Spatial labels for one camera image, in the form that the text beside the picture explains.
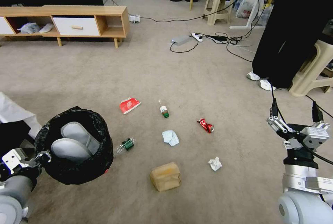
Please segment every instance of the white sneaker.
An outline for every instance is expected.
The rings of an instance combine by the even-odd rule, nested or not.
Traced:
[[[51,23],[46,24],[40,31],[39,33],[47,33],[53,29],[54,25]]]
[[[259,86],[264,90],[272,91],[272,85],[267,79],[260,80]]]
[[[258,81],[258,80],[260,80],[260,76],[258,76],[255,73],[253,73],[253,71],[251,71],[250,73],[248,73],[246,75],[246,77],[249,78],[252,81]]]

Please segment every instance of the white cabinet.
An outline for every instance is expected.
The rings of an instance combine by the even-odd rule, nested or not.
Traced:
[[[95,18],[54,17],[60,35],[99,36]]]
[[[15,32],[4,17],[0,17],[0,35],[14,35]]]

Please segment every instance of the black pants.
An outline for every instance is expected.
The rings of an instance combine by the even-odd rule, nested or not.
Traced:
[[[292,79],[332,16],[330,0],[276,0],[252,67],[277,88]]]

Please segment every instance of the beige stool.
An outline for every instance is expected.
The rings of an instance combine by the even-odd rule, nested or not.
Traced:
[[[332,72],[326,68],[333,59],[333,45],[318,40],[315,43],[317,54],[312,61],[304,63],[300,71],[292,80],[289,92],[296,97],[305,96],[311,89],[321,87],[324,92],[329,91],[333,85]],[[321,72],[326,73],[330,78],[318,79]]]
[[[216,11],[221,10],[225,7],[224,6],[225,5],[225,0],[213,0],[212,8],[209,11],[208,10],[209,1],[210,0],[206,1],[206,6],[205,6],[205,9],[204,9],[204,14],[205,15],[216,12]],[[229,23],[230,22],[231,9],[232,9],[232,6],[230,6],[227,10],[223,10],[223,11],[220,11],[218,13],[214,13],[212,15],[207,16],[208,25],[210,25],[210,26],[214,25],[215,21],[217,19],[226,19],[227,23]]]

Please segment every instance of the white fabric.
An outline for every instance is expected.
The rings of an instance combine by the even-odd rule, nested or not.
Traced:
[[[216,171],[220,167],[222,167],[222,164],[220,162],[220,159],[216,156],[215,159],[209,160],[208,164],[211,165],[212,170]]]
[[[70,122],[60,130],[62,137],[77,140],[95,154],[100,143],[78,122]]]
[[[61,138],[51,145],[52,152],[59,158],[70,160],[74,163],[82,163],[92,156],[90,150],[77,140]]]
[[[42,126],[37,121],[34,113],[31,113],[17,105],[4,93],[0,92],[0,122],[17,122],[23,120],[31,129],[29,135],[35,139]]]
[[[175,146],[179,143],[178,136],[173,130],[167,130],[162,132],[162,136],[163,136],[163,141],[165,143],[170,144],[171,146]]]
[[[260,80],[260,76],[258,76],[255,73],[253,73],[253,71],[251,71],[250,73],[248,73],[246,75],[246,77],[249,78],[252,81],[258,81],[258,80]]]

